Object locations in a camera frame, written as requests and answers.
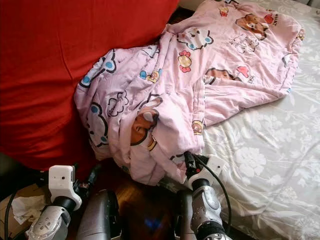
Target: bed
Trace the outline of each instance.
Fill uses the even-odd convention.
[[[257,240],[319,240],[320,10],[291,0],[249,2],[292,16],[305,29],[292,92],[207,127],[203,154],[224,159],[220,179],[233,227]],[[167,178],[160,185],[182,188]],[[214,186],[226,221],[225,197]]]

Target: crumpled tissue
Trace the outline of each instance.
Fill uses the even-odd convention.
[[[41,215],[41,210],[46,205],[45,196],[16,197],[12,201],[14,219],[22,225],[25,221],[33,222]]]

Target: red sofa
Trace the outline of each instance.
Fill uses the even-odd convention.
[[[95,164],[75,87],[112,48],[162,32],[178,0],[0,0],[0,152],[46,170]]]

